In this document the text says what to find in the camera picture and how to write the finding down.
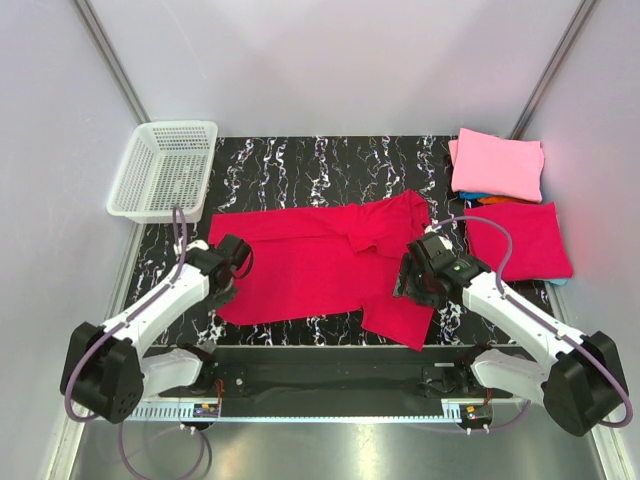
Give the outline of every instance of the white wall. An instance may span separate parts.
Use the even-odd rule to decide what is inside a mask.
[[[38,479],[131,231],[104,206],[135,124],[70,1],[2,0],[0,45],[0,477]]]
[[[509,135],[578,0],[92,0],[152,119]]]
[[[571,322],[616,341],[640,407],[640,4],[600,2],[527,132],[575,266]],[[640,472],[640,420],[621,431]]]

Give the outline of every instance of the stack of folded clothes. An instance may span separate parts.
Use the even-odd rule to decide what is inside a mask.
[[[513,254],[505,281],[543,279],[563,284],[573,275],[558,226],[555,205],[542,201],[540,142],[505,140],[461,129],[449,142],[453,178],[460,198],[482,207],[466,209],[502,225],[513,237]],[[507,250],[502,233],[490,225],[467,222],[471,253],[496,270]]]

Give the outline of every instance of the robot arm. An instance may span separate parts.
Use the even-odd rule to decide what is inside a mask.
[[[73,387],[73,400],[110,422],[119,423],[143,398],[195,383],[204,352],[176,348],[162,355],[144,355],[155,339],[193,305],[205,301],[213,310],[231,301],[236,293],[233,274],[250,256],[248,268],[253,260],[251,249],[232,235],[225,236],[213,249],[203,241],[187,246],[185,264],[173,284],[170,282],[177,265],[162,282],[119,315],[99,327],[84,323],[73,332],[61,392],[64,394],[72,371],[89,347],[104,332],[121,323],[125,327],[109,338],[85,365]],[[163,289],[166,291],[153,301]],[[129,323],[133,312],[137,312],[136,318]]]
[[[394,295],[408,295],[419,304],[438,307],[446,298],[464,304],[507,333],[535,362],[497,350],[479,351],[465,368],[486,388],[497,388],[545,407],[564,430],[584,435],[604,419],[621,399],[612,385],[579,352],[561,340],[566,336],[598,358],[627,390],[613,340],[601,332],[586,336],[558,322],[502,283],[471,255],[455,255],[444,238],[431,232],[409,245]],[[560,330],[556,336],[507,300],[515,299]]]

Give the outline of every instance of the metal floor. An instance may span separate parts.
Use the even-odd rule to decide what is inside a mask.
[[[496,406],[496,424],[515,414]],[[127,451],[134,452],[167,429],[167,423],[125,425]],[[495,434],[444,434],[415,425],[224,424],[207,430],[212,461],[194,479],[413,480],[604,479],[591,436],[561,431],[541,408],[531,408],[512,430]],[[175,479],[191,468],[199,444],[174,431],[151,442],[131,462],[147,477]],[[131,478],[119,461],[117,429],[89,424],[73,479]]]

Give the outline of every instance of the folded red cloth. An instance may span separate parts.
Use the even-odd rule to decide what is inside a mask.
[[[562,244],[556,206],[500,203],[465,209],[465,215],[493,220],[513,238],[513,254],[502,274],[505,281],[535,278],[568,278],[571,262]],[[481,222],[467,222],[471,253],[497,270],[507,251],[507,240],[498,229]]]
[[[433,310],[392,293],[425,223],[426,202],[413,191],[365,205],[214,215],[209,243],[231,233],[255,257],[219,314],[253,325],[364,308],[365,330],[419,350]]]

